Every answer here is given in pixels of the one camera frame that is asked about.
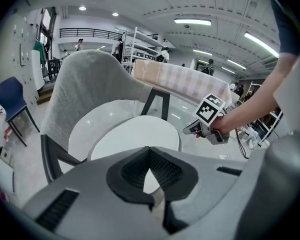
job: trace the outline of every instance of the navy blue chair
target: navy blue chair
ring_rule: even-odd
[[[25,110],[39,133],[40,130],[32,118],[27,103],[24,100],[23,86],[14,76],[0,83],[0,105],[4,108],[6,113],[5,121],[9,124],[18,139],[27,146],[22,139],[22,134],[14,124],[13,119]]]

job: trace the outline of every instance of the black vent grille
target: black vent grille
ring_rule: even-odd
[[[231,175],[235,175],[235,176],[240,176],[240,174],[242,173],[242,170],[233,169],[233,168],[224,167],[224,166],[221,166],[221,167],[217,168],[216,170],[219,172],[225,173],[225,174],[231,174]]]
[[[55,230],[78,195],[78,192],[68,189],[64,190],[40,215],[36,222],[49,231]]]

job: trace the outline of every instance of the chair backrest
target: chair backrest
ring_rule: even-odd
[[[0,83],[0,105],[8,110],[14,104],[24,101],[23,86],[14,77],[10,77]]]
[[[41,134],[67,151],[70,134],[84,115],[115,100],[145,103],[151,89],[128,74],[111,54],[99,50],[75,52],[62,63]]]

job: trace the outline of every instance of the striped fabric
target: striped fabric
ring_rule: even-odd
[[[177,93],[195,104],[210,93],[225,101],[225,107],[232,103],[227,82],[187,67],[138,59],[134,65],[134,77],[172,94]]]

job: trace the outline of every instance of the green cloth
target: green cloth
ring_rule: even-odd
[[[42,43],[36,41],[35,45],[34,45],[34,49],[36,51],[40,52],[40,64],[41,64],[41,66],[44,66],[45,65],[45,59],[44,59],[45,57],[44,57],[44,51],[42,49]]]

